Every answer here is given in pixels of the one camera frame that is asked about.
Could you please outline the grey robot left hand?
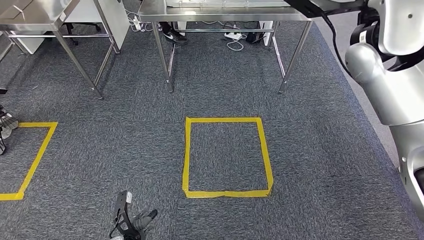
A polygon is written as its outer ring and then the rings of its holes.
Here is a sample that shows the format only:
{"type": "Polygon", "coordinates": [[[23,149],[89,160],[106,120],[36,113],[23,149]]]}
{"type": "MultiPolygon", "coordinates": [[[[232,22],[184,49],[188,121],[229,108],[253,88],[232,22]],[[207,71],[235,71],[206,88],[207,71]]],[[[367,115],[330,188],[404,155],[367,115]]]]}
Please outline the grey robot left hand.
{"type": "Polygon", "coordinates": [[[132,225],[132,228],[138,233],[139,236],[137,236],[136,240],[145,240],[147,237],[147,234],[153,230],[153,226],[150,225],[151,222],[155,219],[155,217],[158,215],[158,210],[153,209],[150,212],[147,210],[143,210],[141,213],[133,217],[130,222],[132,225]]]}

